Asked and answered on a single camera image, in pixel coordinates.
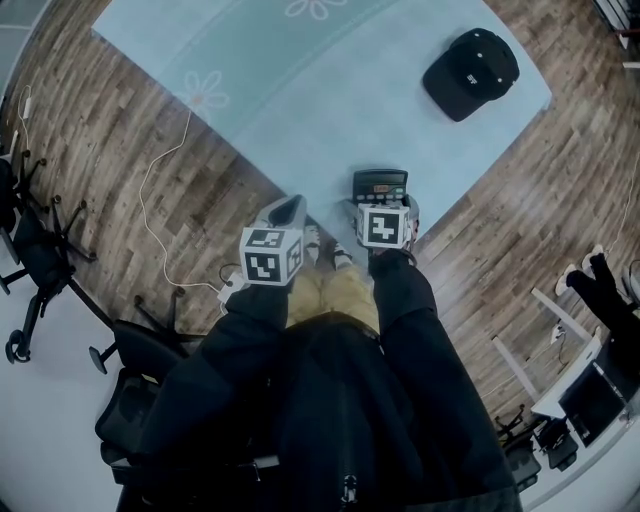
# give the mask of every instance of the flower pattern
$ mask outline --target flower pattern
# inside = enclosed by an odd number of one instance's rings
[[[311,16],[317,21],[324,21],[329,17],[329,6],[346,5],[348,0],[294,0],[284,13],[289,18],[300,16],[303,12],[309,11]]]
[[[200,80],[198,73],[189,71],[184,79],[185,91],[176,96],[191,111],[207,124],[211,124],[211,116],[214,110],[225,108],[230,103],[230,98],[218,86],[222,82],[222,73],[213,71]]]

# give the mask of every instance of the khaki pants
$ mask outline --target khaki pants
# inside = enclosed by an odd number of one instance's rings
[[[360,320],[380,334],[378,308],[371,287],[356,265],[324,276],[313,267],[303,267],[296,276],[289,295],[287,327],[330,311]]]

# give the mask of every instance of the calculator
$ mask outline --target calculator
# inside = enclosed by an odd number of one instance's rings
[[[409,173],[396,169],[358,171],[353,176],[353,203],[390,204],[404,202]]]

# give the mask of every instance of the chair armrest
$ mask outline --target chair armrest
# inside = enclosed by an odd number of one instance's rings
[[[162,488],[166,485],[188,484],[199,478],[196,468],[172,467],[162,465],[131,464],[120,459],[109,464],[116,484],[138,488]]]

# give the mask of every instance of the white cube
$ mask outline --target white cube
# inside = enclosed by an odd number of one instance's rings
[[[358,205],[358,241],[364,247],[402,249],[411,240],[406,206]]]
[[[286,286],[304,261],[303,232],[299,229],[245,228],[240,262],[247,283]]]

